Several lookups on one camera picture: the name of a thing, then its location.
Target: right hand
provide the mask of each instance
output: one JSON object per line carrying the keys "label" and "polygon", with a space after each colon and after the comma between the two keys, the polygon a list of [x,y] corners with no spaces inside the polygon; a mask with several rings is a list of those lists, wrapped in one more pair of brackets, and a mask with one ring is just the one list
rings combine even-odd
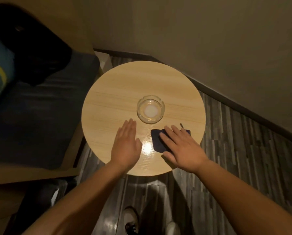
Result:
{"label": "right hand", "polygon": [[164,133],[160,133],[160,138],[173,152],[164,152],[163,155],[176,167],[183,169],[187,172],[196,173],[198,168],[206,161],[208,157],[204,150],[197,142],[187,133],[185,129],[179,130],[176,126],[172,125],[172,129],[165,126],[168,138]]}

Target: foot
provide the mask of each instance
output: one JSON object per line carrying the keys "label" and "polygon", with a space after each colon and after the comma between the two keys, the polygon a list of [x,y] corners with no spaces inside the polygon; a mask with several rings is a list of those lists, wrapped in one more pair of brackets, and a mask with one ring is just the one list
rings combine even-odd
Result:
{"label": "foot", "polygon": [[181,235],[179,226],[175,222],[168,223],[165,235]]}
{"label": "foot", "polygon": [[132,207],[127,207],[123,211],[123,220],[127,235],[138,234],[138,215]]}

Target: table top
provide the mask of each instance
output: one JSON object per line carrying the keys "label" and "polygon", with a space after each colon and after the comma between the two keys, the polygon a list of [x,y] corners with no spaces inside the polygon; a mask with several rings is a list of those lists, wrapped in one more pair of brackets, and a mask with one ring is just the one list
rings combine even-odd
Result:
{"label": "table top", "polygon": [[[137,116],[137,102],[146,95],[156,95],[165,104],[163,118],[145,124]],[[110,161],[117,130],[125,120],[136,120],[136,137],[143,143],[137,164],[128,172],[153,176],[171,171],[162,154],[154,151],[150,131],[165,125],[191,131],[200,143],[206,125],[203,100],[191,81],[176,69],[162,63],[137,61],[117,66],[102,75],[89,90],[82,109],[85,139],[104,163]]]}

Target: floor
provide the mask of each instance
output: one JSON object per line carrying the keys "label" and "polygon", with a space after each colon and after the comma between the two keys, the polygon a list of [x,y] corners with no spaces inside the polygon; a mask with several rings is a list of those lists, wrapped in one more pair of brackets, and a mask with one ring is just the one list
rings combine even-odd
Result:
{"label": "floor", "polygon": [[[112,58],[113,67],[134,61]],[[229,172],[292,214],[292,142],[200,92],[206,109],[201,147]],[[87,147],[80,178],[104,164]],[[175,169],[154,177],[125,176],[108,198],[92,234],[125,234],[123,209],[133,206],[144,234],[162,234],[167,223],[181,234],[235,234],[221,208],[200,180]]]}

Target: dark blue cloth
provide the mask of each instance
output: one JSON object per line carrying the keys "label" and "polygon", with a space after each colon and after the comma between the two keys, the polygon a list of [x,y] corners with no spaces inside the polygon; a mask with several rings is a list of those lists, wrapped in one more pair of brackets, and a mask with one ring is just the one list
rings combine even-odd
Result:
{"label": "dark blue cloth", "polygon": [[[186,129],[186,131],[191,135],[191,131],[190,130]],[[168,152],[172,153],[172,151],[169,149],[169,147],[160,138],[160,136],[159,136],[160,132],[164,133],[165,135],[167,135],[169,137],[169,135],[167,134],[167,132],[164,129],[162,129],[162,130],[160,130],[160,129],[152,129],[150,131],[150,134],[151,134],[151,138],[153,140],[154,150],[156,152],[159,152],[159,153],[163,153],[165,151],[168,151]]]}

